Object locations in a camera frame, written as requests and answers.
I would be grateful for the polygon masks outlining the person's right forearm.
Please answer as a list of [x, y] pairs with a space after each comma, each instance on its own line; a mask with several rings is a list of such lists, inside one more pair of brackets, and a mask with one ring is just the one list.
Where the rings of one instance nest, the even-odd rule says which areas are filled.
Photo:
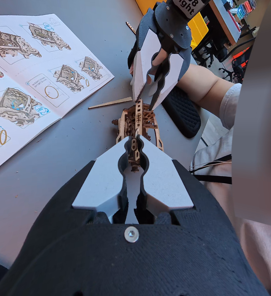
[[195, 104], [219, 117], [222, 99], [233, 85], [215, 76], [205, 67], [190, 64], [176, 86], [182, 89]]

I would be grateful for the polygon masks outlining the black and red office chair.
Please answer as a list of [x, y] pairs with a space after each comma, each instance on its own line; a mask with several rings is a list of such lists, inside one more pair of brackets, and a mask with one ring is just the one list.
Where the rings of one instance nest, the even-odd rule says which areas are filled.
[[228, 75], [226, 77], [223, 77], [223, 79], [226, 79], [228, 76], [230, 77], [230, 82], [233, 82], [233, 77], [237, 79], [238, 83], [243, 82], [243, 78], [245, 75], [246, 67], [248, 64], [248, 60], [250, 58], [250, 54], [252, 51], [253, 45], [248, 47], [245, 52], [242, 54], [237, 54], [235, 57], [233, 57], [233, 60], [231, 62], [233, 71], [228, 71], [225, 68], [219, 68], [219, 70], [223, 70], [224, 72], [227, 72]]

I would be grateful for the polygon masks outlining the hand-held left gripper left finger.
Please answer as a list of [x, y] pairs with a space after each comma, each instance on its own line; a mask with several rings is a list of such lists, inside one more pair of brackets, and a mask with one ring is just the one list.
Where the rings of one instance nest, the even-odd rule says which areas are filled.
[[126, 177], [129, 137], [98, 157], [72, 206], [104, 212], [112, 223], [124, 224], [128, 210]]

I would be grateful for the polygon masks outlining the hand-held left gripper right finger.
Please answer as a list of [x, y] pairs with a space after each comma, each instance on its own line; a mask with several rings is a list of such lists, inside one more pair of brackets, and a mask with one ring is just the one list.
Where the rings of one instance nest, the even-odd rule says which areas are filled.
[[137, 136], [140, 149], [140, 194], [137, 198], [139, 224], [153, 224], [163, 212], [184, 210], [194, 204], [182, 182], [173, 160], [141, 135]]

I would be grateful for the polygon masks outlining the person's right hand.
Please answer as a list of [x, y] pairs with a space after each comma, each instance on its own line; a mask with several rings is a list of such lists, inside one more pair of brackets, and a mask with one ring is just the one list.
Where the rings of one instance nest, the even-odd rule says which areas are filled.
[[[158, 54], [155, 54], [152, 59], [152, 68], [149, 71], [147, 75], [147, 83], [146, 84], [151, 84], [151, 76], [154, 76], [156, 73], [156, 70], [158, 66], [164, 61], [164, 59], [168, 56], [167, 52], [164, 51], [163, 49], [160, 49]], [[133, 76], [133, 64], [130, 67], [130, 73]]]

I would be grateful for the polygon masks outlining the person's pale shirt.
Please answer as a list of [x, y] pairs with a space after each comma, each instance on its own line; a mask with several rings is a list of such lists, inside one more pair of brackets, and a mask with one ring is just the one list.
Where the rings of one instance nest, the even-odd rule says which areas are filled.
[[[231, 154], [233, 126], [240, 91], [241, 84], [234, 84], [221, 102], [219, 118], [229, 131], [214, 144], [197, 151], [192, 161], [193, 166], [197, 167]], [[204, 182], [204, 185], [226, 212], [250, 266], [266, 289], [271, 292], [271, 226], [235, 217], [232, 185], [211, 182]]]

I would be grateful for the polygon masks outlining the row of coloured boxes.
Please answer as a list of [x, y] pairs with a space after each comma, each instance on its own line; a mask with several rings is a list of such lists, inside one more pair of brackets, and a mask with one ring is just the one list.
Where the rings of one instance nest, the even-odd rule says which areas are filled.
[[248, 14], [250, 14], [254, 9], [256, 9], [256, 1], [247, 0], [236, 8], [231, 9], [230, 13], [234, 16], [235, 20], [239, 22]]

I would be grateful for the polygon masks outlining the illustrated instruction booklet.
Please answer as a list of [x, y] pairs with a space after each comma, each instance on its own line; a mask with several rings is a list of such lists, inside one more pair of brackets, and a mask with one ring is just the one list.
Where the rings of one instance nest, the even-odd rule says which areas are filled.
[[0, 165], [113, 78], [55, 14], [0, 16]]

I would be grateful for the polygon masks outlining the wooden mechanical model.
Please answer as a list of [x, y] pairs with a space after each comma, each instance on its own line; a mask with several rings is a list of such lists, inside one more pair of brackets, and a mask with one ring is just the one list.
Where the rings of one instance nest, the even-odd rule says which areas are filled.
[[142, 135], [150, 141], [151, 137], [148, 135], [148, 129], [153, 129], [155, 132], [156, 146], [164, 151], [155, 113], [152, 110], [148, 110], [148, 108], [149, 105], [143, 103], [140, 99], [132, 107], [123, 109], [120, 119], [112, 121], [113, 124], [118, 126], [116, 143], [120, 142], [127, 136], [132, 137], [131, 152], [128, 157], [132, 172], [138, 172], [138, 167], [140, 166], [140, 152], [136, 140], [137, 135]]

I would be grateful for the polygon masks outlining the thin wooden stick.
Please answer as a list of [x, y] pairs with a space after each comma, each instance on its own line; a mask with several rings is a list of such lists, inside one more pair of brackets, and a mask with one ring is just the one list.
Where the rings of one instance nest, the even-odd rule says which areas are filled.
[[99, 105], [90, 106], [90, 107], [88, 107], [88, 109], [101, 108], [101, 107], [105, 107], [105, 106], [111, 106], [111, 105], [116, 105], [116, 104], [120, 104], [120, 103], [131, 102], [131, 101], [133, 101], [132, 97], [126, 97], [126, 98], [118, 99], [115, 101], [110, 101], [110, 102], [102, 103]]

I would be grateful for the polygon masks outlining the white table with wooden edge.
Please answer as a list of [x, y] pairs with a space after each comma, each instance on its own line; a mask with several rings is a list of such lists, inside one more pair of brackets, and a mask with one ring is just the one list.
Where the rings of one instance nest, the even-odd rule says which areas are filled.
[[211, 0], [209, 1], [209, 5], [217, 17], [229, 42], [234, 46], [241, 35], [241, 31], [234, 18], [228, 11], [226, 11], [221, 0]]

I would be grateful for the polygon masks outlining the grey desk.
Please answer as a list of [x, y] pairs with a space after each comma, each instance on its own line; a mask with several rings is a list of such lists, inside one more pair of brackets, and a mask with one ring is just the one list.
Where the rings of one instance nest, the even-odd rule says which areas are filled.
[[0, 264], [9, 268], [49, 199], [116, 140], [111, 121], [130, 104], [89, 106], [132, 95], [127, 57], [142, 18], [135, 1], [0, 1], [0, 15], [56, 14], [115, 76], [0, 166]]

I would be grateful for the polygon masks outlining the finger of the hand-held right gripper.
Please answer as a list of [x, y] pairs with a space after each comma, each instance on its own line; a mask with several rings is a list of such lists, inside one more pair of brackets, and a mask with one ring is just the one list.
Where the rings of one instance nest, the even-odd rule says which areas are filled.
[[149, 96], [152, 96], [149, 110], [154, 110], [159, 106], [175, 87], [178, 82], [182, 64], [183, 58], [178, 54], [170, 54], [164, 61], [163, 72], [158, 76], [149, 92]]
[[157, 34], [151, 29], [148, 29], [141, 50], [136, 53], [133, 63], [131, 85], [134, 102], [137, 102], [141, 96], [144, 86], [147, 83], [147, 75], [152, 68], [153, 56], [158, 54], [160, 49], [161, 44]]

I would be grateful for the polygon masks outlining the yellow storage bin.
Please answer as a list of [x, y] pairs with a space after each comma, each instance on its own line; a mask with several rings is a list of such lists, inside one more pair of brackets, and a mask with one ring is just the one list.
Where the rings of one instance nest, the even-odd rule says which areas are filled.
[[[143, 15], [147, 12], [148, 8], [153, 9], [156, 2], [162, 2], [162, 0], [136, 0], [136, 3]], [[208, 27], [200, 12], [188, 22], [188, 26], [191, 29], [191, 47], [192, 50], [194, 50], [207, 34]]]

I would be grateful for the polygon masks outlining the black padded wrist rest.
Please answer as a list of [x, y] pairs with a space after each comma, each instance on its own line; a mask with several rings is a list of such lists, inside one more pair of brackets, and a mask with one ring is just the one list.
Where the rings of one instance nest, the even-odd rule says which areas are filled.
[[162, 105], [182, 135], [191, 139], [197, 134], [201, 119], [193, 102], [182, 89], [174, 87]]

